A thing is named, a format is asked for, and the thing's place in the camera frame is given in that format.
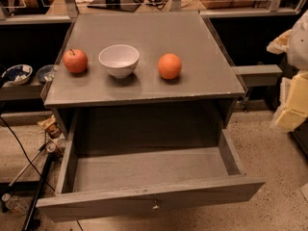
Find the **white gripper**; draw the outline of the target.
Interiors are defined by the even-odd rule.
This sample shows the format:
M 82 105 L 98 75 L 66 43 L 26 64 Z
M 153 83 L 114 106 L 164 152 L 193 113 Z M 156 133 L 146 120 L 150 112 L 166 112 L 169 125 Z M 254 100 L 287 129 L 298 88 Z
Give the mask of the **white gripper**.
M 308 11 L 267 46 L 276 55 L 287 53 L 288 63 L 299 70 L 308 70 Z M 292 79 L 283 77 L 280 84 L 280 106 L 274 115 L 274 125 L 293 132 L 308 118 L 308 71 L 299 71 Z

